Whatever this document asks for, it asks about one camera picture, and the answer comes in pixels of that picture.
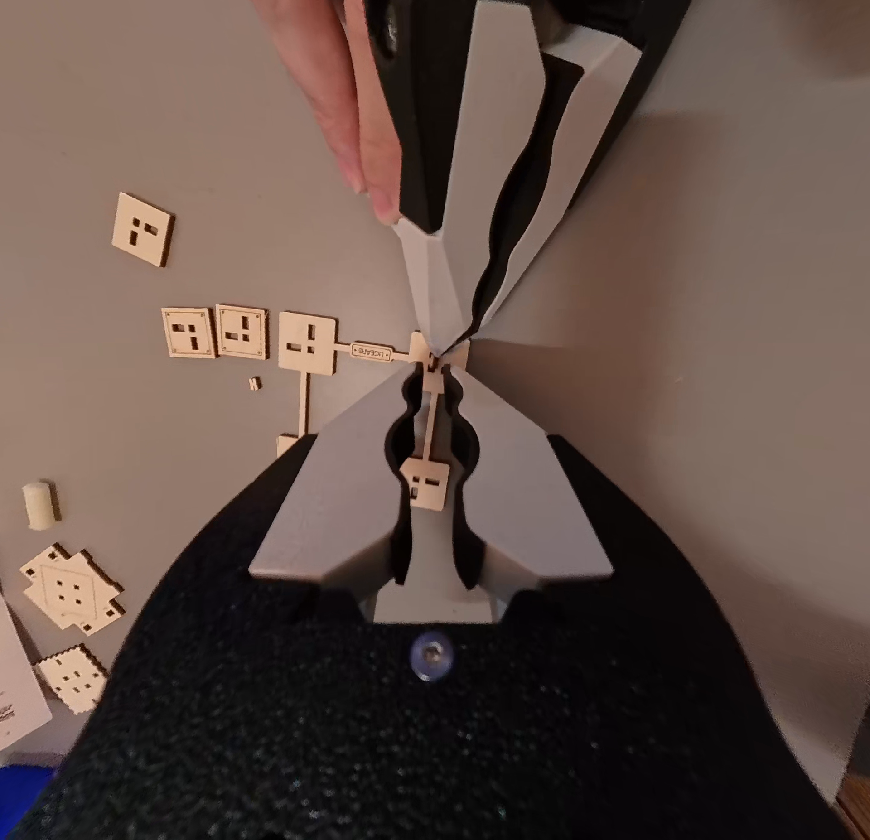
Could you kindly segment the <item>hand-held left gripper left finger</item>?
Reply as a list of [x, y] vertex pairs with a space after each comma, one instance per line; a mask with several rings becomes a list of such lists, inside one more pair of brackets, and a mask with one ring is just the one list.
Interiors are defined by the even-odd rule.
[[377, 593], [403, 585], [411, 562], [400, 466], [415, 449], [417, 413], [418, 371], [398, 369], [330, 421], [310, 443], [251, 576], [347, 592], [373, 622]]

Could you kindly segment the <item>grey desk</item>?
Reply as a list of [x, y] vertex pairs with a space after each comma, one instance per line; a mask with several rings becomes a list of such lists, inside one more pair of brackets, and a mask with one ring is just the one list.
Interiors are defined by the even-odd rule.
[[[418, 324], [246, 0], [2, 0], [1, 48], [2, 589], [31, 661], [109, 668], [298, 429], [279, 313], [394, 348]], [[121, 192], [175, 215], [163, 268], [111, 244]], [[266, 360], [169, 356], [161, 308], [209, 307], [217, 345], [217, 304], [268, 310]], [[469, 371], [668, 532], [832, 797], [868, 698], [868, 0], [694, 0], [481, 334]], [[86, 637], [24, 595], [52, 544], [121, 619]]]

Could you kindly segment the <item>toothed square wooden plate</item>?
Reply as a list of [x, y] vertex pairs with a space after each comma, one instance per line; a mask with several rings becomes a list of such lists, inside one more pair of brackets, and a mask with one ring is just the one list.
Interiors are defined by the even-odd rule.
[[90, 712], [97, 706], [108, 677], [82, 643], [40, 660], [34, 670], [74, 715]]

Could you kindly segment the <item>assembly instruction sheet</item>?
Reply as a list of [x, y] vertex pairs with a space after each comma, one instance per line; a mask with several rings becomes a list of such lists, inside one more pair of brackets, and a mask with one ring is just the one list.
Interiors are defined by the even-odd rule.
[[1, 599], [1, 750], [49, 723], [51, 709]]

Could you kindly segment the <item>white wax stick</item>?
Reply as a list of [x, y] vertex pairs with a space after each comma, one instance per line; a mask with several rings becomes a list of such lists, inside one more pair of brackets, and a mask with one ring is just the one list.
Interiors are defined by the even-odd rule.
[[31, 530], [45, 531], [59, 522], [60, 515], [52, 483], [39, 480], [23, 486], [24, 504]]

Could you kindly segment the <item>plain square wooden tile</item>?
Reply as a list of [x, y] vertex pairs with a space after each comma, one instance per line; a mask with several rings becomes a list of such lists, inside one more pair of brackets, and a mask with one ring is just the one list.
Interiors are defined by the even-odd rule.
[[175, 221], [175, 215], [121, 192], [111, 244], [152, 266], [163, 268], [168, 260]]

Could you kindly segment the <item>cross-shaped wooden plate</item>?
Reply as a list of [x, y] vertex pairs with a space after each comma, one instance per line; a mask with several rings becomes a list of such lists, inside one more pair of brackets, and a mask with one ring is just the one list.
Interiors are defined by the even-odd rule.
[[24, 595], [58, 628], [78, 628], [92, 637], [125, 615], [116, 600], [123, 587], [106, 575], [88, 551], [73, 555], [52, 544], [20, 569]]

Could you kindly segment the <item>bordered square wooden tile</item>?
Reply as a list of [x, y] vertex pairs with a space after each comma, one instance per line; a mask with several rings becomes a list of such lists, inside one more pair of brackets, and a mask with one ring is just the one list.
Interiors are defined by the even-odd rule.
[[212, 309], [163, 307], [161, 317], [170, 357], [187, 359], [218, 357]]
[[268, 358], [268, 310], [217, 304], [214, 312], [220, 356]]

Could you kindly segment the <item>person's right hand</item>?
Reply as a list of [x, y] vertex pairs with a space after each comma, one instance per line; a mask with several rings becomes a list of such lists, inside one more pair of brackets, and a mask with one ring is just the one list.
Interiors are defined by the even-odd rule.
[[343, 179], [386, 226], [399, 218], [402, 153], [363, 0], [250, 0], [307, 99]]

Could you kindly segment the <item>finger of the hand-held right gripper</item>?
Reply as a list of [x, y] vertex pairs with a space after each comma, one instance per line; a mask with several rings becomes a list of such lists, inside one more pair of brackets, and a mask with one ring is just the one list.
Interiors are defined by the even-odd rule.
[[545, 46], [545, 91], [498, 197], [470, 332], [487, 324], [569, 209], [641, 52], [622, 37], [568, 28]]
[[402, 243], [420, 330], [435, 356], [462, 341], [491, 259], [498, 198], [527, 146], [546, 88], [532, 11], [479, 0], [475, 7], [442, 226], [432, 234], [403, 216]]

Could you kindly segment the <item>wooden frame of square parts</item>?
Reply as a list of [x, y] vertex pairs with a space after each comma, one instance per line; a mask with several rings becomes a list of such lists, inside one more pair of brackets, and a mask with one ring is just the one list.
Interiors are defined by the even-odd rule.
[[443, 356], [434, 356], [424, 336], [411, 334], [409, 351], [399, 352], [378, 343], [341, 343], [336, 319], [296, 312], [281, 312], [278, 317], [278, 365], [299, 373], [299, 430], [297, 434], [281, 434], [277, 438], [277, 455], [285, 454], [308, 432], [310, 377], [331, 377], [336, 370], [339, 353], [354, 359], [390, 364], [420, 362], [425, 367], [423, 390], [428, 394], [425, 436], [420, 456], [406, 458], [401, 473], [410, 484], [411, 505], [440, 512], [445, 507], [451, 467], [432, 458], [439, 401], [444, 394], [441, 376], [443, 366], [465, 368], [470, 342], [455, 345]]

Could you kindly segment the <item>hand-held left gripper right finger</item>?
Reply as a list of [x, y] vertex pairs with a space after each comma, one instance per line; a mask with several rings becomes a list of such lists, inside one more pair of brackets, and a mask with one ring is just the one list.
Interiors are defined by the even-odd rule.
[[456, 485], [452, 548], [493, 622], [518, 592], [598, 582], [614, 565], [571, 486], [551, 438], [464, 369], [443, 372]]

